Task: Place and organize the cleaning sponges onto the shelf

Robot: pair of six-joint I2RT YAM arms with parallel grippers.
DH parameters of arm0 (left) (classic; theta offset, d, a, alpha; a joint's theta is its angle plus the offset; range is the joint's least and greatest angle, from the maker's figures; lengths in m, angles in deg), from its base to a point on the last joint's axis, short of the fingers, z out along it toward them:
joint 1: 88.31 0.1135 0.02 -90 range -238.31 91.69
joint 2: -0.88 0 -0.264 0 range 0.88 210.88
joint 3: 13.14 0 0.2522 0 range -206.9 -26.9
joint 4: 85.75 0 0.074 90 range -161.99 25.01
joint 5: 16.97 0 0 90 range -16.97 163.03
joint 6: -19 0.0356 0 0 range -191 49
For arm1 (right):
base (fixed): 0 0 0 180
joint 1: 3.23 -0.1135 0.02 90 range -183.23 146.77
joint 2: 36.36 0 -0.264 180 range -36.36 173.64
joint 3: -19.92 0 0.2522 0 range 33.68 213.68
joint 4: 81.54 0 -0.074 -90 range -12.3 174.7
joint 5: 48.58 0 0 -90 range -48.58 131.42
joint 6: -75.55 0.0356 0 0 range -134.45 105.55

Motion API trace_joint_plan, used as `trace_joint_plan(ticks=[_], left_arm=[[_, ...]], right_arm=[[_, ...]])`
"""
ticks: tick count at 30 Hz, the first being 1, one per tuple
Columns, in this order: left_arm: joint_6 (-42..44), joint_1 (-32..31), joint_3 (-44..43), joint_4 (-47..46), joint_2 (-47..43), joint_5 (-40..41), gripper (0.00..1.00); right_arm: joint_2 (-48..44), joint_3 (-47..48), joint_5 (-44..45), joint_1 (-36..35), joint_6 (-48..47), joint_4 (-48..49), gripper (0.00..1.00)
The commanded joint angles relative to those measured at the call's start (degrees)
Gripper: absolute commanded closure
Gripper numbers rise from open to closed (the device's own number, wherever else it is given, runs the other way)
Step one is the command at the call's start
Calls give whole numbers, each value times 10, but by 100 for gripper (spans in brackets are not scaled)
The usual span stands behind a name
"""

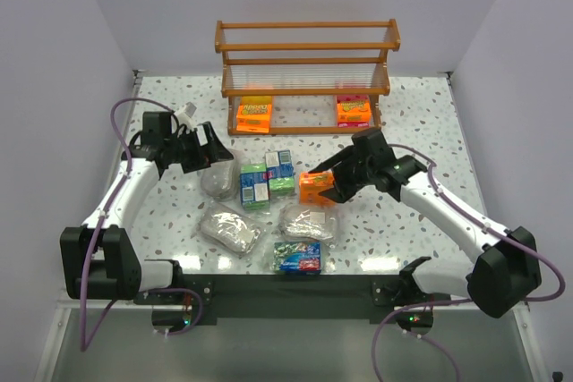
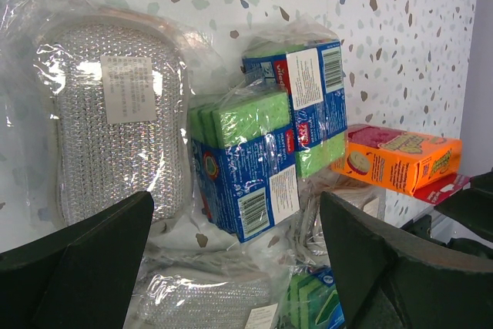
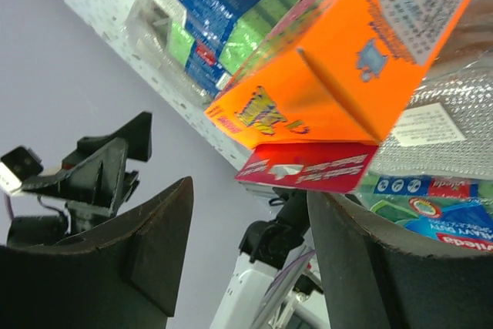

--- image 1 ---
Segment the blue green colourful sponge pack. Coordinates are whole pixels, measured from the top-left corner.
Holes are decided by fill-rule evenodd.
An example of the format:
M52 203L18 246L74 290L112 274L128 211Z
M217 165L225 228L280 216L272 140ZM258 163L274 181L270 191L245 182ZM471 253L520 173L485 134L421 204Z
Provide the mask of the blue green colourful sponge pack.
M272 269L277 273L318 275L322 268L322 251L319 242L275 242L272 252Z

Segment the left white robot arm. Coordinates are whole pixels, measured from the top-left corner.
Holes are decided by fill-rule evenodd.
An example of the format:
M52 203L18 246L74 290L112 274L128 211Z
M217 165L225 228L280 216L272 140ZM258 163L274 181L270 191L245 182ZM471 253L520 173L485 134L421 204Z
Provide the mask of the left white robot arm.
M167 111L146 112L142 127L122 140L117 175L104 199L79 226L60 236L64 281L70 298L131 300L139 293L177 287L174 259L144 259L131 230L148 194L173 165L185 174L233 159L209 122L188 127Z

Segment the orange pink Scrub Mommy box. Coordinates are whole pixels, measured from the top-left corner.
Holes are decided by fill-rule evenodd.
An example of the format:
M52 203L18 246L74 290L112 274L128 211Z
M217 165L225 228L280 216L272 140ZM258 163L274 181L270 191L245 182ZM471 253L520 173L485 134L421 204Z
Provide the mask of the orange pink Scrub Mommy box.
M366 95L336 95L338 127L365 127L372 119L372 108Z

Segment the orange Scrub Daddy box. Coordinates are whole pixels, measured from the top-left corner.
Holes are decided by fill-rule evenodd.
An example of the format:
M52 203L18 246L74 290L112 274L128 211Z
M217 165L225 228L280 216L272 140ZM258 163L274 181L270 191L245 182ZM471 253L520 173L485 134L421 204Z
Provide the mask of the orange Scrub Daddy box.
M272 96L241 97L236 114L240 132L267 134L272 117Z

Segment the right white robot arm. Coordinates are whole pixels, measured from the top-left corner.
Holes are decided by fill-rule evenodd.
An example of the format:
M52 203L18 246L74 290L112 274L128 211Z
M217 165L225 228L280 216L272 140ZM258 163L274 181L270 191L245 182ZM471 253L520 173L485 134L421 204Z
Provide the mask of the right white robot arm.
M400 272L407 289L463 297L500 318L540 285L535 238L529 231L509 230L469 207L437 183L430 165L411 155L397 157L381 130L354 134L351 145L313 170L333 174L322 197L342 204L372 186L430 220L466 255L462 264L414 260Z

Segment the orange Scrub Mommy box back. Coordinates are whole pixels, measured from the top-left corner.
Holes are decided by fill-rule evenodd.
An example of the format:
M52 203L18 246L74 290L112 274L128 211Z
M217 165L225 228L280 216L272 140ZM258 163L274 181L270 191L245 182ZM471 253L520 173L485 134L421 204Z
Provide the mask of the orange Scrub Mommy box back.
M331 171L299 175L299 202L320 207L333 207L335 202L321 196L322 191L333 187L334 177Z

